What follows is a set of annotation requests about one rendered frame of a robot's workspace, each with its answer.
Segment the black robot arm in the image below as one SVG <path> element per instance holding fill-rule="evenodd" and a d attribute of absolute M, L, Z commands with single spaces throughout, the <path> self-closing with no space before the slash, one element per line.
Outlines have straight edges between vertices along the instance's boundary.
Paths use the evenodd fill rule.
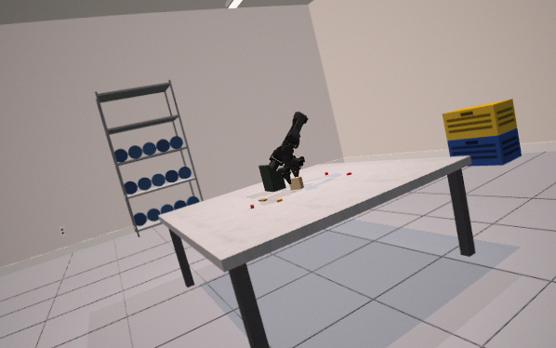
<path fill-rule="evenodd" d="M 273 151 L 273 153 L 271 154 L 271 157 L 269 159 L 269 160 L 271 160 L 271 162 L 269 163 L 269 166 L 272 167 L 275 170 L 277 170 L 277 168 L 279 166 L 283 166 L 283 164 L 284 164 L 284 160 L 282 160 L 283 156 L 292 155 L 293 152 L 294 152 L 293 148 L 295 148 L 295 149 L 298 148 L 299 141 L 300 141 L 299 132 L 300 132 L 302 126 L 304 124 L 306 124 L 306 122 L 309 119 L 309 118 L 307 118 L 307 115 L 305 115 L 301 112 L 295 112 L 293 117 L 294 117 L 293 120 L 292 120 L 293 125 L 290 128 L 290 130 L 288 131 L 282 145 L 279 146 L 278 148 L 276 148 L 276 150 Z M 292 159 L 291 164 L 293 164 L 294 166 L 300 167 L 300 166 L 303 166 L 304 162 L 305 162 L 304 156 L 301 156 L 300 158 L 296 158 L 296 156 L 295 156 Z"/>

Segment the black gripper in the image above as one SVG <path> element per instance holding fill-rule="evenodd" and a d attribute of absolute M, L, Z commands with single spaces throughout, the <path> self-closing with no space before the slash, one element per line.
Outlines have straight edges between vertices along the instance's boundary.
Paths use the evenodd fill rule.
<path fill-rule="evenodd" d="M 284 160 L 285 165 L 284 167 L 278 168 L 277 170 L 278 174 L 282 175 L 289 184 L 291 184 L 290 169 L 292 168 L 291 170 L 294 174 L 294 177 L 298 177 L 299 170 L 302 168 L 302 166 L 297 167 L 291 164 L 291 161 L 294 157 L 294 155 L 283 156 L 282 160 Z"/>

